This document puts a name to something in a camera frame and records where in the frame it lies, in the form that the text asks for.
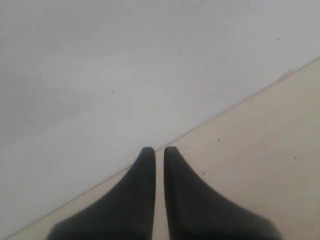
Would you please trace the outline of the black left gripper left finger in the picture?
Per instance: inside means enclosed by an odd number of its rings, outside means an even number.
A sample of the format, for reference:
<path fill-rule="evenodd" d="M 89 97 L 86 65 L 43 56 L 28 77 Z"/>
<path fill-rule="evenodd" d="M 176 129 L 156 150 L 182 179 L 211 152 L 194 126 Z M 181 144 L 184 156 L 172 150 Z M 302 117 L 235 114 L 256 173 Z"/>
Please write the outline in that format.
<path fill-rule="evenodd" d="M 156 155 L 144 147 L 122 179 L 95 203 L 57 223 L 49 240 L 150 240 L 156 196 Z"/>

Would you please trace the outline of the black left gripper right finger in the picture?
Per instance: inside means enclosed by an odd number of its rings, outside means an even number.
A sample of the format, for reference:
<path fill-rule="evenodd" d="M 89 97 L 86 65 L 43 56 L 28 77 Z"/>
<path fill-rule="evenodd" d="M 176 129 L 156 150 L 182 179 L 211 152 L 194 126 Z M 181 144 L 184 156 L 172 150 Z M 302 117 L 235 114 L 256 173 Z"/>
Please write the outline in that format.
<path fill-rule="evenodd" d="M 206 184 L 176 147 L 164 150 L 164 196 L 171 240 L 280 240 L 268 219 Z"/>

